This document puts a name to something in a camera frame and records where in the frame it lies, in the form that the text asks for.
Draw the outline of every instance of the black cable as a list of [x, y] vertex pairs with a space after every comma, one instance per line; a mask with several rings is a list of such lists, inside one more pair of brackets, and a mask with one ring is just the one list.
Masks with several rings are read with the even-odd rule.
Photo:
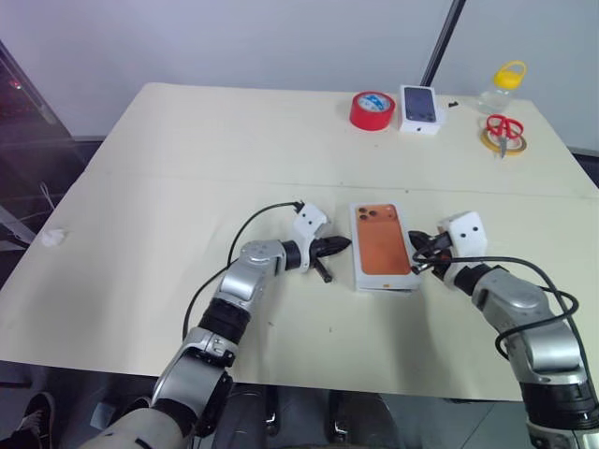
[[202, 293], [202, 291], [208, 285], [210, 285], [212, 282], [214, 282], [214, 280], [216, 278], [218, 278], [221, 274], [223, 274], [227, 270], [228, 270], [228, 265], [226, 267], [222, 267], [221, 269], [219, 269], [206, 282], [204, 282], [202, 284], [202, 286], [199, 287], [197, 289], [197, 291], [194, 293], [194, 295], [192, 296], [191, 301], [189, 302], [189, 305], [187, 306], [187, 311], [185, 311], [185, 318], [183, 318], [183, 340], [185, 340], [185, 337], [187, 337], [187, 332], [189, 331], [189, 318], [191, 317], [191, 310], [194, 308], [194, 304], [196, 304], [197, 297], [199, 297], [199, 294]]
[[[553, 296], [555, 296], [555, 299], [558, 301], [558, 304], [560, 304], [560, 308], [562, 309], [563, 314], [559, 315], [559, 316], [561, 316], [562, 319], [565, 318], [565, 320], [568, 322], [568, 325], [570, 326], [570, 329], [572, 330], [572, 333], [574, 334], [574, 338], [576, 339], [576, 341], [578, 343], [578, 347], [580, 348], [580, 357], [582, 358], [582, 364], [587, 373], [587, 378], [589, 380], [589, 384], [593, 385], [592, 377], [591, 377], [591, 370], [589, 369], [589, 360], [587, 358], [587, 352], [584, 349], [584, 344], [582, 343], [582, 338], [580, 337], [580, 332], [578, 331], [578, 327], [571, 316], [572, 313], [574, 313], [577, 310], [578, 301], [572, 295], [564, 294], [563, 292], [560, 292], [560, 290], [557, 289], [557, 287], [555, 286], [555, 284], [553, 283], [553, 281], [551, 280], [551, 278], [547, 275], [547, 273], [545, 271], [543, 271], [540, 267], [538, 267], [534, 263], [529, 262], [528, 260], [519, 259], [517, 257], [508, 257], [508, 256], [485, 255], [485, 256], [480, 256], [480, 257], [418, 258], [424, 252], [429, 251], [429, 250], [430, 249], [426, 248], [426, 247], [420, 248], [419, 250], [417, 250], [414, 253], [414, 255], [412, 256], [412, 259], [415, 262], [418, 262], [419, 264], [429, 264], [429, 265], [445, 265], [445, 264], [453, 264], [453, 263], [460, 263], [460, 262], [505, 262], [505, 263], [523, 265], [524, 267], [528, 267], [531, 270], [533, 270], [536, 274], [538, 274], [541, 277], [541, 279], [543, 279], [543, 282], [546, 283], [548, 286], [548, 289], [546, 291], [549, 291]], [[562, 295], [564, 295], [565, 297], [568, 297], [570, 300], [573, 300], [572, 308], [574, 308], [574, 310], [572, 311], [572, 313], [569, 312], [570, 310], [567, 308], [565, 302], [563, 301]]]
[[233, 258], [233, 251], [235, 250], [235, 245], [237, 244], [237, 240], [240, 239], [240, 236], [241, 236], [241, 233], [243, 232], [243, 230], [247, 227], [248, 224], [250, 224], [252, 222], [252, 220], [255, 219], [255, 217], [257, 217], [261, 213], [266, 212], [267, 210], [276, 209], [276, 208], [285, 208], [287, 206], [293, 206], [296, 208], [296, 212], [299, 212], [301, 210], [301, 208], [303, 207], [303, 203], [299, 202], [299, 201], [288, 201], [286, 203], [271, 204], [270, 206], [267, 206], [266, 208], [262, 208], [258, 212], [254, 213], [250, 218], [248, 218], [245, 221], [245, 223], [243, 224], [243, 226], [240, 228], [240, 230], [237, 231], [237, 235], [235, 236], [235, 238], [233, 239], [233, 242], [231, 243], [231, 247], [228, 250], [228, 257], [226, 258], [226, 265], [228, 267], [230, 267], [231, 259]]
[[[548, 289], [546, 287], [542, 287], [541, 285], [537, 285], [537, 286], [541, 290], [544, 290], [546, 292], [551, 291], [550, 289]], [[507, 352], [504, 350], [504, 348], [502, 348], [502, 341], [504, 341], [507, 337], [510, 337], [514, 334], [518, 334], [519, 332], [522, 332], [524, 330], [534, 329], [536, 327], [547, 326], [547, 325], [551, 325], [553, 323], [558, 323], [561, 320], [566, 319], [568, 316], [572, 316], [576, 313], [576, 311], [578, 310], [578, 306], [579, 306], [578, 300], [566, 292], [560, 291], [560, 295], [562, 295], [563, 297], [567, 297], [568, 299], [570, 299], [572, 301], [572, 307], [570, 307], [570, 309], [568, 309], [564, 313], [562, 313], [560, 315], [552, 316], [551, 318], [547, 318], [545, 320], [535, 321], [533, 323], [529, 323], [528, 325], [513, 327], [509, 330], [506, 330], [505, 332], [502, 332], [501, 334], [499, 334], [497, 336], [497, 338], [495, 339], [495, 349], [497, 349], [497, 352], [499, 354], [501, 354], [505, 360], [509, 360], [509, 357], [507, 355]]]

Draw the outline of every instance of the table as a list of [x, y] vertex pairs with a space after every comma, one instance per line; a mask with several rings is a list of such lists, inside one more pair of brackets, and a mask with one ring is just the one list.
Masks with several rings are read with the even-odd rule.
[[[0, 293], [0, 358], [159, 375], [190, 297], [252, 212], [302, 198], [348, 236], [348, 203], [393, 199], [408, 227], [429, 232], [478, 210], [489, 254], [530, 259], [580, 299], [577, 322], [599, 372], [597, 189], [534, 106], [509, 111], [527, 126], [529, 149], [500, 163], [476, 145], [468, 98], [437, 137], [416, 138], [353, 128], [342, 116], [351, 96], [146, 86], [47, 222], [67, 230], [64, 243], [36, 239]], [[461, 146], [454, 127], [468, 131]], [[244, 240], [286, 239], [292, 220], [291, 210], [270, 211]], [[237, 381], [519, 399], [494, 330], [464, 294], [431, 275], [408, 298], [356, 293], [349, 251], [326, 265], [332, 284], [314, 272], [272, 283], [241, 342]], [[209, 300], [210, 291], [192, 323]]]

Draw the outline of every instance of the clear plastic jar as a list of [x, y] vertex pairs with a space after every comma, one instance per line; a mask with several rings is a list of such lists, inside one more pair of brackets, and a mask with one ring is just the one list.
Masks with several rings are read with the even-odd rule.
[[478, 110], [484, 114], [501, 114], [509, 104], [512, 97], [512, 91], [501, 89], [495, 85], [483, 92], [478, 97]]
[[[512, 67], [519, 67], [519, 71], [512, 70]], [[526, 65], [522, 61], [505, 63], [493, 77], [492, 85], [478, 97], [478, 109], [485, 114], [503, 112], [524, 75]]]

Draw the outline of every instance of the red scissors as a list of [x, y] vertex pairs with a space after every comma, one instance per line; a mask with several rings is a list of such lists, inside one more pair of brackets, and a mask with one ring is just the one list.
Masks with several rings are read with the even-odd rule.
[[509, 138], [519, 138], [524, 132], [522, 123], [501, 114], [493, 114], [487, 117], [487, 129], [499, 139], [502, 159], [507, 153], [507, 140]]

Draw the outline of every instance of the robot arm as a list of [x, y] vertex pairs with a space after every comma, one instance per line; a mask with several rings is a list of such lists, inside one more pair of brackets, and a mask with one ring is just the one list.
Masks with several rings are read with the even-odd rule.
[[328, 220], [306, 204], [294, 222], [293, 239], [252, 241], [226, 271], [197, 327], [185, 337], [158, 379], [152, 406], [122, 417], [85, 449], [183, 449], [193, 435], [213, 433], [233, 385], [226, 368], [268, 283], [285, 270], [317, 268], [332, 279], [319, 258], [339, 253], [351, 240], [320, 237]]
[[[484, 228], [474, 212], [451, 217], [439, 227], [441, 234], [434, 238], [410, 233], [418, 254], [434, 255], [437, 261], [484, 255]], [[554, 316], [543, 290], [501, 267], [478, 262], [424, 262], [416, 271], [428, 268], [451, 288], [472, 297], [473, 304], [500, 333]], [[557, 321], [514, 333], [505, 342], [529, 417], [533, 446], [599, 448], [599, 403], [571, 327]]]

